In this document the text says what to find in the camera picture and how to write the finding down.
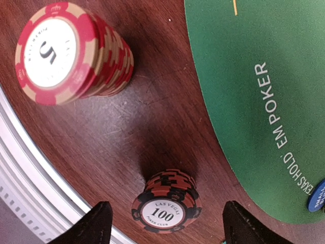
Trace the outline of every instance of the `green object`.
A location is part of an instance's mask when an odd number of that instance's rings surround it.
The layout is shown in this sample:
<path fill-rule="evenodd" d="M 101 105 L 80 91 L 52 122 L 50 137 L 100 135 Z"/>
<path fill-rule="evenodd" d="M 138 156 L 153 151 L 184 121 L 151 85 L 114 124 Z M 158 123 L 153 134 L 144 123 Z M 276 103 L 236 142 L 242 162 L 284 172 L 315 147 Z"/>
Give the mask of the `green object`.
<path fill-rule="evenodd" d="M 193 58 L 218 141 L 251 199 L 292 224 L 325 178 L 325 2 L 186 0 Z"/>

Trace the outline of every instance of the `green felt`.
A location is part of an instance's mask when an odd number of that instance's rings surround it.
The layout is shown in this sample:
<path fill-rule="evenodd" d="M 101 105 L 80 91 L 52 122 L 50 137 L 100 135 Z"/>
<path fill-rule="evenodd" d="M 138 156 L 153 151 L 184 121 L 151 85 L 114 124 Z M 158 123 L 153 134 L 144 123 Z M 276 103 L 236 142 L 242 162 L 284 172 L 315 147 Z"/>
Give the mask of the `green felt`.
<path fill-rule="evenodd" d="M 325 215 L 306 206 L 325 178 L 325 1 L 237 0 L 237 9 L 235 16 L 233 0 L 185 0 L 218 141 L 266 213 L 292 224 L 320 221 Z M 264 62 L 267 73 L 256 74 Z M 270 84 L 260 87 L 267 75 Z M 270 116 L 280 119 L 270 124 Z"/>

